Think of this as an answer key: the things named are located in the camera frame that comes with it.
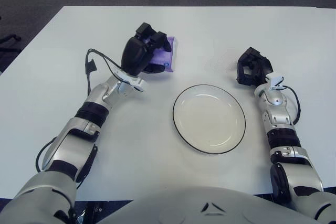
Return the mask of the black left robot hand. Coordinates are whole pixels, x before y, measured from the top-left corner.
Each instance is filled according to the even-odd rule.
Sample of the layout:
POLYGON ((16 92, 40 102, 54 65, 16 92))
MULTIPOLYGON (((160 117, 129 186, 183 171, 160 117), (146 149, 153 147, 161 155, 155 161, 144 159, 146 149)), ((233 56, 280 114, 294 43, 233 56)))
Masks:
POLYGON ((172 52, 167 35, 161 31, 155 31, 148 23, 142 23, 124 48, 121 69, 134 77, 141 72, 148 74, 164 72, 164 65, 151 62, 157 49, 172 52))

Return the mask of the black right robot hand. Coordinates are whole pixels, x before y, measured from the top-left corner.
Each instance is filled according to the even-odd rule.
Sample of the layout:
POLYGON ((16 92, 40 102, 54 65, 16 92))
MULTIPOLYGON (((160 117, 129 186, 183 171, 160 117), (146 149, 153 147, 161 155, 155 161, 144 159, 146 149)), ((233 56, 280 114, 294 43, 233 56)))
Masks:
POLYGON ((266 75, 272 72, 270 61, 249 47, 238 59, 236 80, 239 84, 257 87, 266 83, 266 75))

